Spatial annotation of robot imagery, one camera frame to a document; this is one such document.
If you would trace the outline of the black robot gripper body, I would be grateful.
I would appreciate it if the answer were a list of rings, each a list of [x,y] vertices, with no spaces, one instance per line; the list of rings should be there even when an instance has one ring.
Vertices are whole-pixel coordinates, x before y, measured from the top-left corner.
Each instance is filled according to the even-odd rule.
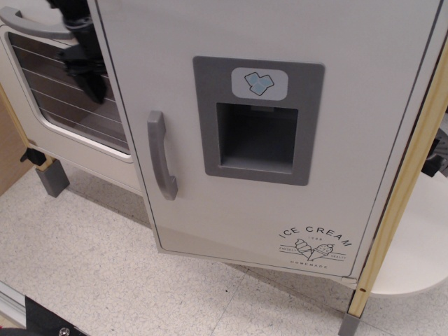
[[[105,74],[105,64],[91,20],[65,20],[65,27],[74,35],[78,44],[58,53],[57,58],[65,64],[70,75],[88,72]]]

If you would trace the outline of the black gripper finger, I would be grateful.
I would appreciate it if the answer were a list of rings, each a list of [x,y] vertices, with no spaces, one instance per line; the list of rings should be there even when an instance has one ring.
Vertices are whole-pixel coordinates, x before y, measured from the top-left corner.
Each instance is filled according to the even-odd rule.
[[[102,104],[106,95],[103,78],[94,72],[75,73],[73,75],[78,87],[97,104]]]

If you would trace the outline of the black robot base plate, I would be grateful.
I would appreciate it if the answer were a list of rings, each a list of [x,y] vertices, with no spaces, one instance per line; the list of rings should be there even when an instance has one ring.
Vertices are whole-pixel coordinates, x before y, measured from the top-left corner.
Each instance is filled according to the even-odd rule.
[[[25,297],[26,328],[2,328],[1,335],[86,336],[83,330],[64,320],[29,297]]]

